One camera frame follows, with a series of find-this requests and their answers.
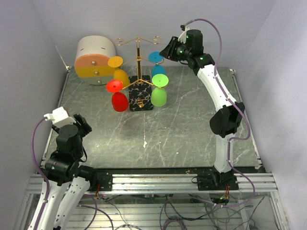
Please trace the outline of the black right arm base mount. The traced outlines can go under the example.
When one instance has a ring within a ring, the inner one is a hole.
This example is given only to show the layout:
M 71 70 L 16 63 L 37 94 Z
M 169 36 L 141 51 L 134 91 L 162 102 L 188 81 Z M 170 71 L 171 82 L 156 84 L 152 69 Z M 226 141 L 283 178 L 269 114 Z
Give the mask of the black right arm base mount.
M 231 173 L 198 174 L 191 179 L 191 182 L 197 185 L 199 191 L 239 189 L 236 176 Z

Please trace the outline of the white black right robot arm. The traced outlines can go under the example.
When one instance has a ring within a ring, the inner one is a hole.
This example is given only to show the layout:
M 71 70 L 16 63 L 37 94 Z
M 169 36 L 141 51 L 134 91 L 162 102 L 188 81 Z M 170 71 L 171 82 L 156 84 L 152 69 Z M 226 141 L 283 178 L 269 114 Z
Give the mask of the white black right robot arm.
M 225 174 L 231 170 L 232 138 L 235 137 L 245 110 L 226 88 L 210 54 L 204 53 L 203 35 L 198 29 L 185 26 L 179 37 L 173 36 L 160 55 L 171 61 L 187 65 L 206 87 L 216 113 L 210 119 L 211 131 L 216 137 L 214 168 L 219 172 L 211 178 L 212 186 L 218 190 L 228 185 Z

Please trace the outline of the orange plastic wine glass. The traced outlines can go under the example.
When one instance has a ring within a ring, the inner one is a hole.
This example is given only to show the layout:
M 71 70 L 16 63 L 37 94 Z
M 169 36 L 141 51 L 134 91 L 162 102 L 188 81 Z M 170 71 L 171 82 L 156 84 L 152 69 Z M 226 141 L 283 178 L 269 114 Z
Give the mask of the orange plastic wine glass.
M 120 56 L 113 56 L 108 60 L 108 66 L 111 68 L 115 68 L 115 72 L 113 74 L 114 80 L 119 80 L 123 83 L 123 88 L 126 88 L 130 84 L 129 77 L 127 73 L 120 69 L 119 67 L 123 64 L 123 58 Z

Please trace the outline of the blue plastic wine glass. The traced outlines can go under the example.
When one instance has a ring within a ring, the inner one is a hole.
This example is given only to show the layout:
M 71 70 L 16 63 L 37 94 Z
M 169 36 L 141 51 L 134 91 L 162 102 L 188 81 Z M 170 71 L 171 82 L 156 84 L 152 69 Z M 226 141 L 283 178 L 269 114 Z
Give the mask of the blue plastic wine glass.
M 152 68 L 152 77 L 157 74 L 166 74 L 166 70 L 161 64 L 164 61 L 164 58 L 160 55 L 158 51 L 154 51 L 149 54 L 148 60 L 152 63 L 154 63 L 154 67 Z

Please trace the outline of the red plastic wine glass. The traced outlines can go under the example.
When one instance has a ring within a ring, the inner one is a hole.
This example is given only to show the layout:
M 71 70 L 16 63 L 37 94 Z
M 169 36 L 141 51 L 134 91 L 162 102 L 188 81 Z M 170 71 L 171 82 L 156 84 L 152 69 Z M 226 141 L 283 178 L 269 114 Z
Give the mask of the red plastic wine glass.
M 120 80 L 111 80 L 107 83 L 106 89 L 108 92 L 113 93 L 111 98 L 113 109 L 117 112 L 126 111 L 129 102 L 126 95 L 121 92 L 123 89 L 123 82 Z

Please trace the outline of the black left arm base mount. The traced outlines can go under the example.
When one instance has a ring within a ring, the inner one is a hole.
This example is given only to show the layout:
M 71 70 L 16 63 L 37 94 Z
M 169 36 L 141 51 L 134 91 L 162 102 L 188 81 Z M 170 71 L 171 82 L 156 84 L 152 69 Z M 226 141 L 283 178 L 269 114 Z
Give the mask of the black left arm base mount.
M 89 191 L 111 191 L 113 176 L 106 171 L 96 171 L 89 176 Z

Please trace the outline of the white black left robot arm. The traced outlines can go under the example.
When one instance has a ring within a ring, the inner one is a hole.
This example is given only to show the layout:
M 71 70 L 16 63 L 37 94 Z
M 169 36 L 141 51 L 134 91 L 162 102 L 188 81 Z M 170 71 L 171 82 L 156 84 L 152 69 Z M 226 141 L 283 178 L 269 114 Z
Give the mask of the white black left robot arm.
M 57 148 L 44 167 L 39 168 L 42 190 L 28 229 L 63 230 L 85 192 L 98 184 L 97 170 L 85 166 L 82 160 L 87 157 L 83 138 L 92 128 L 80 114 L 47 114 L 44 119 L 52 121 L 58 134 Z

